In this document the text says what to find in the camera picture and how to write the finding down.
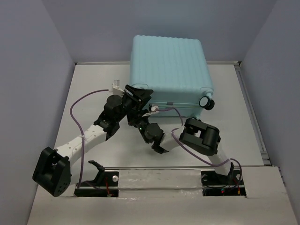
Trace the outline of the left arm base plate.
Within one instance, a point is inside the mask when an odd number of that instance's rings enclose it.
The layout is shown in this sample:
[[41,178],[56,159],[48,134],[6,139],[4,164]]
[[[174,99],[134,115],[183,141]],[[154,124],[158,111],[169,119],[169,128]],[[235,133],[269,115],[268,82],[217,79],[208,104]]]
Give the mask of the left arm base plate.
[[119,171],[106,170],[94,160],[88,161],[94,165],[98,173],[93,180],[86,180],[75,188],[76,197],[119,197]]

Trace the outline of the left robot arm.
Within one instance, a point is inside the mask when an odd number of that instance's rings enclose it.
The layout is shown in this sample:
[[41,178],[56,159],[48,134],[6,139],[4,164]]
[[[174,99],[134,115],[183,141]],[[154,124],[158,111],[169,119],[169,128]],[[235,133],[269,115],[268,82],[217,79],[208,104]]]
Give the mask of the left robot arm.
[[126,85],[120,95],[110,95],[104,110],[93,124],[80,131],[75,139],[55,149],[41,151],[33,180],[52,196],[63,194],[71,184],[71,167],[92,148],[110,139],[120,128],[120,121],[130,113],[141,113],[151,99],[153,90]]

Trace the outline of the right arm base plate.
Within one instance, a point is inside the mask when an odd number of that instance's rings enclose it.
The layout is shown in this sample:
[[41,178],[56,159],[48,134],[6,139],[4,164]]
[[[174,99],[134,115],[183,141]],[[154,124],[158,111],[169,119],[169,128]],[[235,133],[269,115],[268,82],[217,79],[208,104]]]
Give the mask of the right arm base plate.
[[246,189],[240,170],[233,171],[233,177],[221,180],[214,170],[201,171],[202,195],[204,197],[246,196]]

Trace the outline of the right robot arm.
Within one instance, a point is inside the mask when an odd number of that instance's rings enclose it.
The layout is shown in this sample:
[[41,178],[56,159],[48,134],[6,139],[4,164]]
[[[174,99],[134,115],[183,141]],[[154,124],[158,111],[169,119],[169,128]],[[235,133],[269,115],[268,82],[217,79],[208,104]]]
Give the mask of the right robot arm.
[[[149,117],[158,112],[175,110],[181,121],[179,128],[166,134],[157,123],[149,123]],[[137,128],[143,140],[159,153],[167,153],[177,147],[214,168],[219,183],[226,184],[233,178],[233,164],[219,146],[221,141],[218,128],[200,120],[188,118],[183,121],[179,111],[174,108],[132,111],[127,114],[130,126]]]

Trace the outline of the light blue hard-shell suitcase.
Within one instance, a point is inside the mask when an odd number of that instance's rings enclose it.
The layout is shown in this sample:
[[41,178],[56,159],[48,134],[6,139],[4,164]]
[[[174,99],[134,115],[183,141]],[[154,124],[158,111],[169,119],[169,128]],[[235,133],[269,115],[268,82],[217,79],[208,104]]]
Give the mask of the light blue hard-shell suitcase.
[[153,90],[150,105],[199,118],[215,106],[213,82],[197,39],[136,35],[129,85]]

